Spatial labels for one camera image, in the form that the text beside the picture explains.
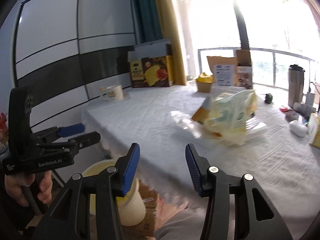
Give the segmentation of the person's left hand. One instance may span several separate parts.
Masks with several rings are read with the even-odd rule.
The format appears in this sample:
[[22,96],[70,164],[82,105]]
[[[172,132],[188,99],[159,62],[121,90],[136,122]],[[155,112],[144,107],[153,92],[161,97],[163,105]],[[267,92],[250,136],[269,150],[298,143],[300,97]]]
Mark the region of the person's left hand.
[[[4,176],[4,186],[7,194],[16,200],[21,206],[28,206],[23,189],[29,188],[35,181],[35,174],[19,173],[13,176]],[[39,182],[38,200],[44,204],[48,204],[52,200],[52,172],[46,171],[43,178]]]

